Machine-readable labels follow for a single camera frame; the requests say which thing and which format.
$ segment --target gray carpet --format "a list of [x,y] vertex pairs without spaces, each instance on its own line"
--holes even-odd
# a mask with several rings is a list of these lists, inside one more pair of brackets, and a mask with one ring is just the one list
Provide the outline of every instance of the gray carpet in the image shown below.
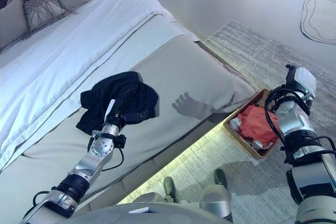
[[[336,78],[328,67],[236,22],[229,22],[205,44],[260,87],[282,84],[287,63],[310,69],[319,81],[312,109],[313,126],[321,134],[336,138]],[[219,124],[121,203],[132,202],[150,191],[163,195],[163,179],[171,176],[181,203],[197,207],[202,190],[214,183],[214,169],[220,167],[227,176],[234,223],[293,224],[297,206],[286,182],[290,166],[283,163],[285,156],[279,147],[267,159],[257,161],[237,146]]]
[[204,44],[259,87],[273,89],[284,84],[286,64],[307,68],[318,82],[312,126],[318,134],[336,140],[336,72],[331,68],[232,20]]

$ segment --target tiled floor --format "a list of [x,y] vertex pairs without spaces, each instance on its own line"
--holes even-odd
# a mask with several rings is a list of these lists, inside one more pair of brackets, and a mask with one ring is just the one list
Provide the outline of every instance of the tiled floor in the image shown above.
[[202,40],[233,19],[336,69],[336,46],[310,40],[300,30],[305,0],[159,1]]

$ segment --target silver metal arm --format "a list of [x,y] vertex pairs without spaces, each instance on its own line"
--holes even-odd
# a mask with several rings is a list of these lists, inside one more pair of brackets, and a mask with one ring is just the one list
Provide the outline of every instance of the silver metal arm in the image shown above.
[[31,210],[22,224],[52,224],[69,218],[76,210],[90,185],[99,177],[102,168],[112,159],[113,140],[119,128],[105,124],[101,132],[94,131],[89,152],[68,173],[56,188]]
[[287,182],[293,200],[300,205],[296,224],[336,223],[335,155],[322,146],[309,122],[317,82],[307,69],[287,67],[286,85],[271,95],[275,97],[273,111],[283,137],[286,163],[293,165],[287,171]]

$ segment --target white cloth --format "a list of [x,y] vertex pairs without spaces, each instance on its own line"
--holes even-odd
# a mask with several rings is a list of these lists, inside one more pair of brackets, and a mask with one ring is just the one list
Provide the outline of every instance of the white cloth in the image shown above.
[[[8,166],[17,146],[29,139],[16,157],[37,142],[43,135],[33,140],[31,136],[53,112],[155,15],[175,21],[157,0],[94,0],[77,14],[7,48],[0,57],[0,169]],[[61,117],[79,107],[77,97]]]

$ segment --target red cloth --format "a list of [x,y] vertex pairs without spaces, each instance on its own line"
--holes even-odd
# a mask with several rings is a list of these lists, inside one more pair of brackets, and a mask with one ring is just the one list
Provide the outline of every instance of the red cloth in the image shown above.
[[[278,129],[277,117],[272,113],[268,112],[268,114]],[[264,108],[249,105],[242,113],[238,114],[238,118],[242,122],[239,126],[242,137],[251,137],[255,141],[261,141],[264,148],[277,139],[276,134],[266,121]]]

